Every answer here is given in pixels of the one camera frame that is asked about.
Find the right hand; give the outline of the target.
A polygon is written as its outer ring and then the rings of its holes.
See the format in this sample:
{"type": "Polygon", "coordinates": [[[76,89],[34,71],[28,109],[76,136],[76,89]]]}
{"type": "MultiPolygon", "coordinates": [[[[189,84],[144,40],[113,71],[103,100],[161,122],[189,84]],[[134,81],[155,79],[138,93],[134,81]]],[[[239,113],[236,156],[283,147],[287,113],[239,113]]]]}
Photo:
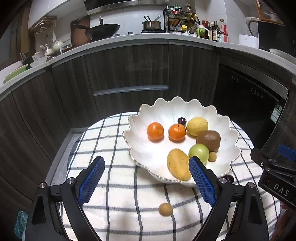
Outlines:
{"type": "Polygon", "coordinates": [[[295,210],[282,203],[281,211],[284,213],[277,221],[270,240],[295,240],[295,210]]]}

